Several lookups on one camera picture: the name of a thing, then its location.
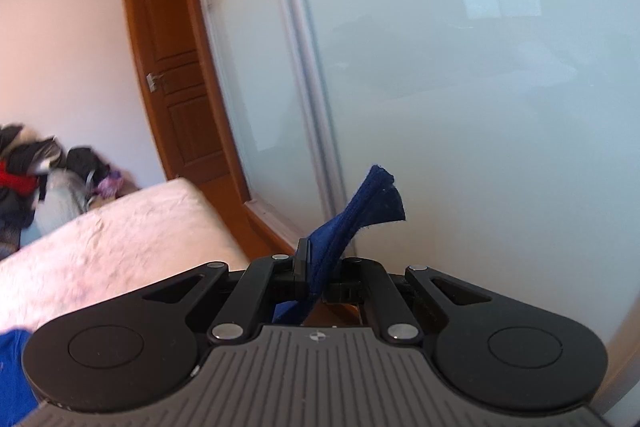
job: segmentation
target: pink mattress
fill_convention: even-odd
[[[0,261],[0,333],[209,261],[248,261],[203,194],[185,180],[140,190],[67,223]]]

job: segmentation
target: gray ribbed panel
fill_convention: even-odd
[[[321,331],[323,341],[311,333]],[[450,391],[415,349],[370,328],[266,326],[214,349],[187,385],[156,404],[93,415],[44,405],[24,427],[602,427],[588,409],[543,418],[500,415]]]

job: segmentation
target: wooden door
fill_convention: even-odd
[[[131,47],[168,179],[201,184],[228,173],[186,0],[125,0]]]

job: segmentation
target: triangular cutout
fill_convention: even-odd
[[[437,277],[436,279],[432,279],[431,282],[436,285],[436,287],[447,296],[447,298],[453,302],[453,304],[457,304],[458,306],[468,306],[469,304],[479,304],[482,302],[489,302],[491,300],[490,297],[486,295],[481,295],[463,286],[459,286],[451,281],[447,281],[446,279],[440,279]]]
[[[153,293],[149,293],[149,295],[145,295],[144,299],[147,301],[164,302],[165,304],[178,303],[196,284],[198,284],[202,277],[202,275],[187,277],[187,279],[182,279],[171,286],[161,288]]]

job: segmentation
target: blue fabric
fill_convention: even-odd
[[[24,330],[0,335],[0,427],[18,423],[38,405],[22,371],[22,350],[30,336]]]
[[[273,322],[302,324],[324,291],[334,267],[347,245],[362,227],[404,221],[402,198],[394,187],[394,177],[378,165],[372,166],[347,207],[309,235],[311,264],[307,271],[309,295],[304,301],[276,306]]]

